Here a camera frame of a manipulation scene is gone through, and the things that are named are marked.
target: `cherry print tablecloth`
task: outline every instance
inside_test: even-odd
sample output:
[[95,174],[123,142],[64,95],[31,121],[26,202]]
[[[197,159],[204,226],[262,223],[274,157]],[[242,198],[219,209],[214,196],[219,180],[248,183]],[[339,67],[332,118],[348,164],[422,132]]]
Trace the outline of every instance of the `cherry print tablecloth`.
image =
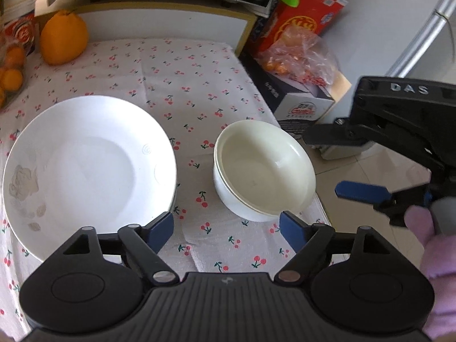
[[[175,230],[160,256],[180,276],[187,271],[274,275],[294,255],[278,221],[241,219],[215,192],[213,147],[220,132],[242,119],[277,125],[230,47],[170,39],[100,42],[59,67],[44,64],[38,54],[29,56],[27,88],[0,115],[2,170],[14,141],[35,116],[57,102],[93,94],[122,98],[145,109],[173,145],[178,169]],[[39,261],[14,237],[3,202],[0,210],[0,328],[20,339],[28,325],[18,293]],[[310,207],[297,213],[308,223],[327,223],[316,196]]]

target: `bowl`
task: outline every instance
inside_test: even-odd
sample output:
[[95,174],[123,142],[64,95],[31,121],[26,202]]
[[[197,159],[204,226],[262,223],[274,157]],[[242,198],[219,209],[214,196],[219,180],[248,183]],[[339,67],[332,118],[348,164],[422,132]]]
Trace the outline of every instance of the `bowl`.
[[116,233],[172,210],[177,182],[165,131],[128,101],[92,95],[34,118],[6,161],[3,201],[21,244],[44,261],[74,232]]
[[[219,194],[223,203],[234,195],[250,209],[242,210],[241,217],[252,221],[301,211],[315,194],[315,172],[302,146],[282,129],[254,120],[232,123],[220,133],[214,147],[214,183],[219,191],[221,183],[226,187]],[[237,212],[230,206],[233,213],[241,212],[239,206]]]

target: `cardboard box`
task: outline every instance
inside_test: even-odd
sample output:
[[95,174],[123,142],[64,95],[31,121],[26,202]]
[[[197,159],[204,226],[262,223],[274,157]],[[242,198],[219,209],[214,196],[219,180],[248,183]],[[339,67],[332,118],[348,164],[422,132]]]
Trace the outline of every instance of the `cardboard box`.
[[320,34],[346,4],[345,0],[299,0],[297,7],[291,7],[278,1],[269,18],[258,18],[248,39],[247,48],[250,54],[256,56],[277,41],[291,24]]
[[239,60],[281,128],[295,135],[301,135],[323,117],[351,87],[340,72],[334,84],[324,88],[270,74],[246,51],[241,53]]

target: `tiled floor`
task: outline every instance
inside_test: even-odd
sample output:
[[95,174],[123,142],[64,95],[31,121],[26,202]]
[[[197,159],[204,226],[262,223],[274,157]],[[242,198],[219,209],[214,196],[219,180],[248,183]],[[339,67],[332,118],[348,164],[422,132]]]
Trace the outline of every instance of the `tiled floor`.
[[334,188],[341,180],[352,180],[383,185],[393,192],[428,181],[428,170],[378,144],[356,157],[332,161],[323,160],[319,151],[303,146],[314,165],[316,191],[334,228],[354,233],[360,225],[372,226],[418,266],[423,247],[412,233],[389,226],[388,218],[369,205],[337,198]]

